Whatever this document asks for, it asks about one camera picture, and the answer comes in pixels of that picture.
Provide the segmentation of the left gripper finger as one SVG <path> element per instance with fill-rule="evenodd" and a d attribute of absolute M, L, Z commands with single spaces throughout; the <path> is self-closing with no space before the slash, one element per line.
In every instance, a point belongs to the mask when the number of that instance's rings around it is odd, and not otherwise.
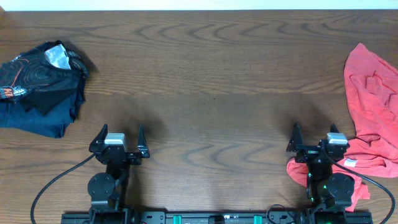
<path fill-rule="evenodd" d="M 101 131 L 96 135 L 94 140 L 90 143 L 90 146 L 98 146 L 104 143 L 104 140 L 108 134 L 108 125 L 104 124 Z"/>
<path fill-rule="evenodd" d="M 146 142 L 146 138 L 145 138 L 145 134 L 144 134 L 144 126 L 143 125 L 139 126 L 137 146 L 138 147 L 147 147 L 147 142 Z"/>

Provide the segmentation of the red t-shirt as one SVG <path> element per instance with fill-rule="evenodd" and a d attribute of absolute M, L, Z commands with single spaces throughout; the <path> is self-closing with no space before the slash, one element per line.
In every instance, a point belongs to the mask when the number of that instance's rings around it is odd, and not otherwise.
<path fill-rule="evenodd" d="M 369 199 L 366 176 L 397 177 L 397 69 L 358 44 L 348 55 L 344 68 L 346 99 L 356 135 L 349 140 L 344 158 L 333 166 L 352 170 L 352 212 L 358 200 Z"/>

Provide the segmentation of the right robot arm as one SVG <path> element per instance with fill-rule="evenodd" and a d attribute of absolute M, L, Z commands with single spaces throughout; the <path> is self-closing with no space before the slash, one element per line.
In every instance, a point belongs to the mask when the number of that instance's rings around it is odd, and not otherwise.
<path fill-rule="evenodd" d="M 297 223 L 346 223 L 346 208 L 352 204 L 354 179 L 346 174 L 334 173 L 334 163 L 344 158 L 348 140 L 336 126 L 330 126 L 325 139 L 316 146 L 305 145 L 298 123 L 293 125 L 287 152 L 294 152 L 296 163 L 308 168 L 307 197 L 312 206 L 297 214 Z"/>

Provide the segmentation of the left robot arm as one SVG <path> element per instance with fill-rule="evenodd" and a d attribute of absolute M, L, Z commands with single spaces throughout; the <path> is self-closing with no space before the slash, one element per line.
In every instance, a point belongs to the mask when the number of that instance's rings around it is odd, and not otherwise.
<path fill-rule="evenodd" d="M 139 166 L 144 158 L 150 157 L 143 126 L 139 126 L 137 148 L 137 152 L 127 152 L 125 134 L 109 133 L 106 124 L 90 143 L 89 151 L 106 166 L 106 171 L 97 173 L 88 182 L 89 224 L 141 222 L 139 213 L 125 204 L 125 198 L 130 167 Z"/>

